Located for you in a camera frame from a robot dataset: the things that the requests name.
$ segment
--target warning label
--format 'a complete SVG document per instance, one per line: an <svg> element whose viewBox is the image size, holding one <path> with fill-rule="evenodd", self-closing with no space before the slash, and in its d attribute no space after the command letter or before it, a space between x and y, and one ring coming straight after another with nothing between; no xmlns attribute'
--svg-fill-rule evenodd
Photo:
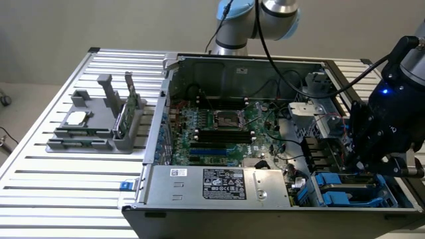
<svg viewBox="0 0 425 239"><path fill-rule="evenodd" d="M244 170L204 169L205 199L246 200Z"/></svg>

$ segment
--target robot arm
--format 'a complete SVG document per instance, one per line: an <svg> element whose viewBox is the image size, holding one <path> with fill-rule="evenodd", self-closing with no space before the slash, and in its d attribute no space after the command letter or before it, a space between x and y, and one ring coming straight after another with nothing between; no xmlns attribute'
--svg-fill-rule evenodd
<svg viewBox="0 0 425 239"><path fill-rule="evenodd" d="M425 23L389 54L382 80L368 104L352 103L349 170L396 177L424 177L414 152L425 140Z"/></svg>
<svg viewBox="0 0 425 239"><path fill-rule="evenodd" d="M221 0L217 9L218 24L230 0ZM260 21L265 39L289 38L296 31L300 9L296 0L264 0L260 4ZM254 0L233 0L228 15L216 36L212 54L248 55L248 39L258 38L254 24Z"/></svg>

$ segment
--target motherboard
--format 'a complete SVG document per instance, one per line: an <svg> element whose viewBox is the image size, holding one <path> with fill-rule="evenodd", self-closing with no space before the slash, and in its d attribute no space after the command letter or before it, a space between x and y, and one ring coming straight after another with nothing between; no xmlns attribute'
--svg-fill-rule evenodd
<svg viewBox="0 0 425 239"><path fill-rule="evenodd" d="M229 105L180 101L172 106L173 165L253 167L261 160L273 162L281 142L266 133L280 139L277 107L261 101L245 102L238 110Z"/></svg>

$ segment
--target slotted aluminum surface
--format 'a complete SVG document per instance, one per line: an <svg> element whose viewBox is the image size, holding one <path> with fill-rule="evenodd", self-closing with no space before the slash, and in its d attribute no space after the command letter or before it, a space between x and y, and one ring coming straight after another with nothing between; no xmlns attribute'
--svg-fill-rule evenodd
<svg viewBox="0 0 425 239"><path fill-rule="evenodd" d="M164 80L164 55L101 49L85 56L0 169L0 238L137 238L117 209L121 200L133 198L134 193L118 192L118 186L141 172ZM349 81L368 67L360 60L333 60ZM125 71L133 72L136 91L148 101L134 152L129 155L47 153L45 142L69 110L73 91L85 89L90 96L102 97L96 79L98 74L108 73L113 75L114 90L120 96L128 96ZM378 80L373 72L354 86L364 100ZM425 163L425 148L418 158Z"/></svg>

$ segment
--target circuit board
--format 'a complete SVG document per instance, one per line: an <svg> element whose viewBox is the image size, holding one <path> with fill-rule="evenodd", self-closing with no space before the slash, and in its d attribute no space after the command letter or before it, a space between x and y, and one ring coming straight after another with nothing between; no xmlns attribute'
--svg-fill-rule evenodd
<svg viewBox="0 0 425 239"><path fill-rule="evenodd" d="M265 107L266 103L253 102L241 111L198 109L192 102L180 102L170 110L173 129L173 165L184 166L246 166L250 159L273 159L270 145L278 148L278 142L265 134L264 121L273 125L274 114ZM268 127L268 133L280 138L278 128ZM217 140L216 143L200 143L200 130L228 134L249 134L249 142L236 143ZM205 149L202 145L214 145Z"/></svg>

